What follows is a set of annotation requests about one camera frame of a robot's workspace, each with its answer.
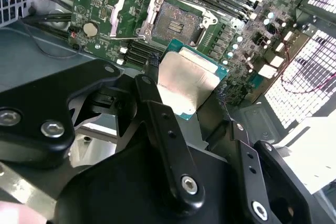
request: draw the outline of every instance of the perforated metal panel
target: perforated metal panel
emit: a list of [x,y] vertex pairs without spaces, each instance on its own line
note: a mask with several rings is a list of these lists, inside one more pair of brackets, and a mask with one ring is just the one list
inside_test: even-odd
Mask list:
[[330,13],[336,13],[336,0],[308,0],[308,4]]
[[278,78],[265,94],[284,128],[312,116],[330,99],[335,72],[336,39],[318,30],[284,71],[283,82]]
[[28,15],[31,0],[0,0],[0,27]]

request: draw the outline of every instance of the silver screw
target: silver screw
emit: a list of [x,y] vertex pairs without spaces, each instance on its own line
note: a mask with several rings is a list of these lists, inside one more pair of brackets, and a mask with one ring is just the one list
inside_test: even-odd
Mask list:
[[58,138],[64,134],[64,131],[63,125],[57,121],[48,121],[41,126],[41,132],[47,137]]
[[162,4],[162,0],[155,0],[155,2],[156,2],[158,5],[161,5],[161,4]]
[[271,147],[269,144],[266,143],[266,144],[265,144],[265,147],[266,147],[266,149],[269,150],[270,152],[272,151],[272,147]]
[[183,189],[186,190],[187,193],[192,195],[197,193],[197,184],[192,177],[183,176],[181,183]]
[[2,167],[2,165],[0,165],[0,177],[3,176],[4,174],[5,174],[4,168]]
[[238,127],[238,129],[240,129],[241,131],[244,130],[243,126],[242,126],[241,124],[239,124],[239,123],[237,123],[237,127]]
[[114,73],[114,69],[111,68],[110,66],[105,66],[105,70],[110,73]]
[[261,220],[266,221],[268,219],[267,211],[262,204],[257,201],[253,201],[252,208]]
[[21,121],[19,113],[13,110],[1,110],[0,111],[0,125],[1,126],[13,126]]
[[146,77],[146,76],[143,76],[143,77],[142,77],[142,80],[143,80],[144,82],[146,82],[147,84],[151,84],[151,80],[148,79],[148,77]]
[[146,30],[145,30],[145,35],[146,35],[146,36],[150,36],[150,34],[151,34],[151,31],[150,31],[149,29],[146,29]]

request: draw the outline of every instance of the motherboard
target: motherboard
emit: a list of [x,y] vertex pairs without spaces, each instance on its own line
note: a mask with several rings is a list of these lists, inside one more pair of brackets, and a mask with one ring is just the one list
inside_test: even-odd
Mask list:
[[301,0],[74,0],[69,42],[99,58],[142,69],[178,39],[228,70],[220,85],[238,105],[266,78],[256,70],[286,33]]

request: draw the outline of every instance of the red wire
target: red wire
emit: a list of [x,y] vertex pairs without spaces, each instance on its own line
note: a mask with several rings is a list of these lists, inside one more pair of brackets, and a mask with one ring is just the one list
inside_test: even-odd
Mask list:
[[[284,44],[285,46],[285,52],[286,52],[286,55],[287,55],[287,58],[288,58],[288,64],[286,66],[286,68],[289,66],[290,64],[290,57],[289,57],[289,52],[288,52],[288,49],[287,49],[287,46],[286,46],[286,42],[285,40],[283,39],[282,40],[282,43]],[[315,92],[319,89],[322,89],[325,85],[327,85],[335,76],[336,76],[336,72],[333,73],[330,77],[327,78],[327,80],[325,80],[322,84],[318,85],[317,87],[313,88],[312,90],[309,90],[309,91],[303,91],[303,92],[296,92],[296,91],[291,91],[289,89],[287,89],[285,87],[285,85],[283,84],[284,83],[284,80],[283,80],[283,75],[284,75],[285,71],[282,72],[281,76],[280,76],[280,79],[281,79],[281,86],[283,87],[283,89],[289,93],[292,93],[292,94],[308,94],[308,93],[311,93],[311,92]]]

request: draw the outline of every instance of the green circuit board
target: green circuit board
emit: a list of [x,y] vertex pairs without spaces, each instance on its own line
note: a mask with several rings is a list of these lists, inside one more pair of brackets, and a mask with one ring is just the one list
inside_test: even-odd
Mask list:
[[[263,80],[247,67],[265,53],[255,43],[255,34],[262,33],[272,44],[279,40],[278,34],[270,34],[263,24],[265,15],[273,12],[276,18],[291,24],[301,0],[163,0],[157,12],[151,13],[153,20],[148,25],[150,11],[156,6],[151,6],[151,1],[74,0],[71,27],[76,35],[73,38],[71,34],[69,42],[80,42],[96,57],[141,69],[151,52],[163,53],[176,38],[229,70],[223,80],[228,85],[226,98],[237,105]],[[122,8],[114,15],[120,3]],[[206,18],[211,22],[208,17],[216,22],[204,27]],[[271,22],[282,29],[275,19]],[[145,25],[150,37],[144,38]]]

